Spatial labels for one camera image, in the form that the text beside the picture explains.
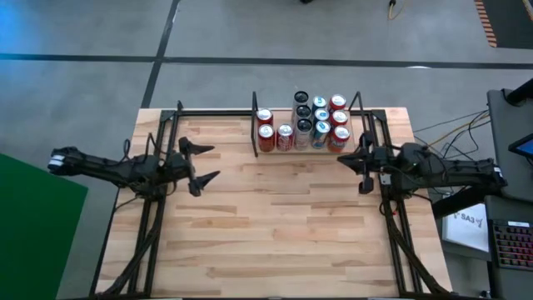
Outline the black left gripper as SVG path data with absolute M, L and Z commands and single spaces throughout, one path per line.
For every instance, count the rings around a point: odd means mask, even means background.
M 200 197 L 205 186 L 221 172 L 210 172 L 197 177 L 192 165 L 192 155 L 209 152 L 215 147 L 196 145 L 187 137 L 181 137 L 178 142 L 180 152 L 170 154 L 166 159 L 166 183 L 174 183 L 186 178 L 189 180 L 189 193 L 194 197 Z

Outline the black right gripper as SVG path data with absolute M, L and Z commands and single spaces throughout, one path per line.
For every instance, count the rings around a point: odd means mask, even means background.
M 355 152 L 341 155 L 336 160 L 349 167 L 355 173 L 386 173 L 395 174 L 395 161 L 393 146 L 374 147 L 370 131 L 364 131 L 359 137 L 359 146 Z M 359 182 L 358 191 L 360 194 L 369 194 L 374 190 L 374 179 L 370 175 L 363 175 Z

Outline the red Fanta can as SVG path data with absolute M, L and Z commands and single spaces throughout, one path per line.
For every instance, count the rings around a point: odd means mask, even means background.
M 333 113 L 335 111 L 344 110 L 346 107 L 346 98 L 341 94 L 331 96 L 328 101 L 328 111 Z
M 331 126 L 336 128 L 338 126 L 345 126 L 349 117 L 344 110 L 336 110 L 331 114 Z

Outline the pale can black lid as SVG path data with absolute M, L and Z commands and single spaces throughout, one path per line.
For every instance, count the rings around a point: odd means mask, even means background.
M 296 122 L 294 147 L 303 150 L 308 147 L 311 140 L 312 122 L 309 119 L 300 119 Z

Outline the red Coca-Cola can black script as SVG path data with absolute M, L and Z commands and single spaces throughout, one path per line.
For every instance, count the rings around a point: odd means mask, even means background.
M 270 124 L 263 124 L 258 128 L 258 146 L 262 152 L 271 152 L 276 146 L 275 130 Z

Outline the red Star Wars Coca-Cola can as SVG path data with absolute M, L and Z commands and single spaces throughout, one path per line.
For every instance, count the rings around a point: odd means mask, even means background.
M 287 152 L 292 149 L 294 131 L 291 124 L 283 123 L 276 131 L 276 148 L 278 151 Z

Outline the black desk support bar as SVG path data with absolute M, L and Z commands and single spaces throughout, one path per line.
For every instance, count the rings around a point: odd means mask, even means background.
M 477 204 L 483 203 L 485 197 L 500 196 L 499 188 L 489 187 L 469 187 L 452 196 L 442 198 L 431 205 L 435 219 L 446 217 L 462 209 L 466 209 Z

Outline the white SA3 label sheet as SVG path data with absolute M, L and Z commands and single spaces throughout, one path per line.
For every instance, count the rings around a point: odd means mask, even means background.
M 442 218 L 442 238 L 451 243 L 489 252 L 486 206 L 483 203 Z

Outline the grey desk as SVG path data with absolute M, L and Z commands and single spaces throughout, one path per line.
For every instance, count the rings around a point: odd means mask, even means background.
M 533 204 L 531 203 L 488 196 L 485 198 L 485 205 L 490 255 L 489 221 L 491 219 L 533 223 Z M 533 300 L 533 272 L 500 268 L 491 255 L 489 279 L 493 298 Z
M 490 90 L 486 96 L 496 161 L 508 183 L 502 193 L 508 198 L 533 202 L 533 166 L 508 149 L 512 143 L 533 134 L 533 100 L 516 107 L 504 99 L 501 90 Z

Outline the large computer monitor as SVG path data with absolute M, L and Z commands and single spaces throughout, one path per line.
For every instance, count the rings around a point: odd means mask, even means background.
M 508 150 L 512 153 L 533 160 L 533 133 L 510 144 Z

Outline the black keyboard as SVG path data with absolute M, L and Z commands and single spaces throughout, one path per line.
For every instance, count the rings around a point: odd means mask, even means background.
M 491 219 L 489 239 L 499 268 L 533 272 L 533 223 Z

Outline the green floor mat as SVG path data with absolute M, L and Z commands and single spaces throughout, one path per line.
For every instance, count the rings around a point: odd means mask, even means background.
M 87 188 L 0 154 L 0 300 L 55 300 Z

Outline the black mat orange striped edge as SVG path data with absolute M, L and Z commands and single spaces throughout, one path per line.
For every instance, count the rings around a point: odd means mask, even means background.
M 533 0 L 474 0 L 493 48 L 533 50 Z

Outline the black table rig frame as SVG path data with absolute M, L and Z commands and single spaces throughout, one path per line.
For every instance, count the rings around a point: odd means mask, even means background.
M 132 152 L 155 133 L 214 146 L 193 159 L 220 171 L 200 197 L 187 183 L 161 202 L 117 196 L 91 293 L 111 285 L 153 223 L 160 235 L 122 290 L 132 298 L 382 298 L 430 289 L 388 235 L 381 194 L 336 155 L 254 155 L 251 109 L 142 109 Z

